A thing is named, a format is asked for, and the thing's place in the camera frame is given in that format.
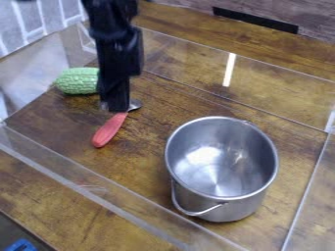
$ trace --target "pot rim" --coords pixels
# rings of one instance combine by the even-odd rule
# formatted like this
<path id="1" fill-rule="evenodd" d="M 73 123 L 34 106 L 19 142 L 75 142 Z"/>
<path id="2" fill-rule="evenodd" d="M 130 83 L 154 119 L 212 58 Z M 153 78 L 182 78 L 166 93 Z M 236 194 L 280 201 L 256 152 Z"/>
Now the pot rim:
<path id="1" fill-rule="evenodd" d="M 262 136 L 262 138 L 266 140 L 266 142 L 269 144 L 269 147 L 270 147 L 272 152 L 273 152 L 273 158 L 274 158 L 274 168 L 273 168 L 272 175 L 270 175 L 268 181 L 265 182 L 265 184 L 258 189 L 256 189 L 254 191 L 252 191 L 252 192 L 249 192 L 246 194 L 242 194 L 242 195 L 238 195 L 238 196 L 214 196 L 214 195 L 206 194 L 204 192 L 200 192 L 200 191 L 194 190 L 193 188 L 188 187 L 188 185 L 182 182 L 182 180 L 177 177 L 177 175 L 173 173 L 173 171 L 170 169 L 170 166 L 168 164 L 168 147 L 169 147 L 169 144 L 170 144 L 170 141 L 172 141 L 174 135 L 188 125 L 190 125 L 190 124 L 193 124 L 196 122 L 200 122 L 200 121 L 205 121 L 205 120 L 229 120 L 229 121 L 234 121 L 234 122 L 242 123 L 242 124 L 250 126 L 252 129 L 254 129 L 258 132 L 258 134 Z M 277 171 L 278 171 L 277 149 L 276 149 L 276 146 L 274 146 L 272 140 L 269 139 L 268 135 L 250 122 L 240 120 L 240 119 L 236 119 L 236 118 L 224 117 L 224 116 L 208 116 L 208 117 L 202 117 L 202 118 L 194 119 L 194 120 L 186 122 L 185 124 L 182 124 L 180 127 L 176 128 L 176 130 L 173 131 L 173 133 L 168 137 L 166 146 L 165 146 L 165 165 L 166 165 L 166 170 L 169 172 L 169 175 L 172 176 L 173 180 L 178 183 L 178 185 L 182 186 L 184 189 L 192 191 L 198 196 L 209 198 L 209 199 L 213 199 L 213 200 L 233 201 L 233 200 L 240 200 L 240 199 L 245 199 L 245 198 L 252 197 L 253 195 L 256 195 L 257 193 L 260 193 L 262 190 L 265 190 L 265 188 L 272 183 L 272 181 L 273 181 L 273 179 L 274 179 L 274 177 L 277 175 Z"/>

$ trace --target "metal pot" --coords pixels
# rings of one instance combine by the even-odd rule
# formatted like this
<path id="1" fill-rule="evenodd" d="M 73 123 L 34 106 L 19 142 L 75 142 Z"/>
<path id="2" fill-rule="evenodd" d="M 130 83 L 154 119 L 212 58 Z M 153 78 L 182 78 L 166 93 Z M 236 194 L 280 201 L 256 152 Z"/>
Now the metal pot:
<path id="1" fill-rule="evenodd" d="M 209 222 L 236 221 L 256 211 L 278 167 L 264 132 L 226 117 L 180 126 L 166 141 L 165 162 L 174 208 Z"/>

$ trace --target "pot handle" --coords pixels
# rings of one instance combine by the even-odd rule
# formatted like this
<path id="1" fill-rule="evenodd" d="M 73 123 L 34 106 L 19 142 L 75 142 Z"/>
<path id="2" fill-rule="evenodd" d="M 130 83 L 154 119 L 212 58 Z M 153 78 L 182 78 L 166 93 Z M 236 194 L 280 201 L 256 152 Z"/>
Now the pot handle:
<path id="1" fill-rule="evenodd" d="M 213 207 L 200 211 L 200 212 L 192 212 L 192 211 L 188 211 L 185 209 L 181 208 L 181 206 L 178 205 L 177 201 L 176 201 L 176 198 L 174 198 L 174 190 L 173 190 L 173 185 L 170 186 L 172 190 L 170 190 L 170 198 L 172 198 L 172 205 L 174 206 L 174 208 L 186 216 L 202 216 L 204 214 L 209 213 L 212 210 L 222 207 L 228 202 L 225 203 L 221 203 L 221 204 L 217 204 L 214 205 Z"/>

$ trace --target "wall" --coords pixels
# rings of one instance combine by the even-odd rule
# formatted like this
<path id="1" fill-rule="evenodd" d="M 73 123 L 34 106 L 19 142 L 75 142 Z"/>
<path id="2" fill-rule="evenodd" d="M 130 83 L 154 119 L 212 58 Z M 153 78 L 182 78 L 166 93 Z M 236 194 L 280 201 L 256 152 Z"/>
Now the wall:
<path id="1" fill-rule="evenodd" d="M 300 27 L 300 34 L 335 43 L 333 0 L 154 0 L 205 13 L 212 6 L 242 12 Z"/>
<path id="2" fill-rule="evenodd" d="M 0 0 L 0 58 L 83 18 L 79 0 Z"/>

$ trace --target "green toy cucumber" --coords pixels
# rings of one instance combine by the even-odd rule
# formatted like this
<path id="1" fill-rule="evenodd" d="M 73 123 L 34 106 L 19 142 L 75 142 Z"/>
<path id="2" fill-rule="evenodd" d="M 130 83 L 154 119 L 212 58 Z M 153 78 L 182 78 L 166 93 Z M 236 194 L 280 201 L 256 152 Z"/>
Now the green toy cucumber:
<path id="1" fill-rule="evenodd" d="M 97 93 L 97 80 L 97 68 L 71 68 L 62 72 L 54 85 L 65 94 L 93 94 Z"/>

